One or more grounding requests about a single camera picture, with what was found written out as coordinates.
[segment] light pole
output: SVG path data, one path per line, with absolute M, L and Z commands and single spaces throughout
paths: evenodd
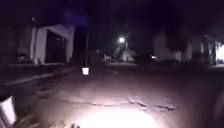
M 125 51 L 127 52 L 128 51 L 128 42 L 127 42 L 127 39 L 124 37 L 124 36 L 120 36 L 118 39 L 117 39 L 117 43 L 118 43 L 118 46 L 114 52 L 114 56 L 117 57 L 119 52 L 120 52 L 120 47 L 121 45 L 125 45 Z

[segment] street light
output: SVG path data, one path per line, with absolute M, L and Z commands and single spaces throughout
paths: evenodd
M 123 44 L 124 42 L 125 42 L 125 38 L 124 37 L 119 37 L 118 43 Z

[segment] night sky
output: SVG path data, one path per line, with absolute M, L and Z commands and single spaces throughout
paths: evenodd
M 223 0 L 8 0 L 0 5 L 0 25 L 27 24 L 32 16 L 42 25 L 88 26 L 91 47 L 107 51 L 123 33 L 140 51 L 150 51 L 161 30 L 172 49 L 184 49 L 192 37 L 205 34 L 224 41 Z
M 187 41 L 210 35 L 223 40 L 222 0 L 98 0 L 90 2 L 93 42 L 96 47 L 115 47 L 119 33 L 131 33 L 130 45 L 150 50 L 160 30 L 168 36 L 169 47 L 182 50 Z

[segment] wall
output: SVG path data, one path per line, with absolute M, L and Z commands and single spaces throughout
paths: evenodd
M 38 28 L 36 32 L 34 32 L 35 30 L 33 30 L 31 41 L 31 53 L 33 54 L 31 55 L 31 58 L 34 60 L 34 63 L 45 64 L 44 60 L 46 55 L 45 49 L 46 49 L 46 40 L 47 40 L 46 38 L 48 30 L 67 39 L 66 60 L 68 62 L 72 57 L 75 27 L 72 25 L 70 26 L 55 25 L 55 26 Z

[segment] building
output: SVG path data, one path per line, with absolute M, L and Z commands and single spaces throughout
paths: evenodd
M 72 57 L 75 26 L 32 28 L 30 60 L 34 64 L 66 63 Z
M 221 42 L 205 35 L 188 41 L 184 51 L 172 52 L 167 48 L 166 35 L 160 33 L 153 42 L 154 56 L 158 61 L 177 60 L 180 62 L 196 62 L 205 65 L 223 63 L 224 47 Z
M 75 26 L 25 27 L 16 46 L 17 64 L 64 64 L 70 61 Z

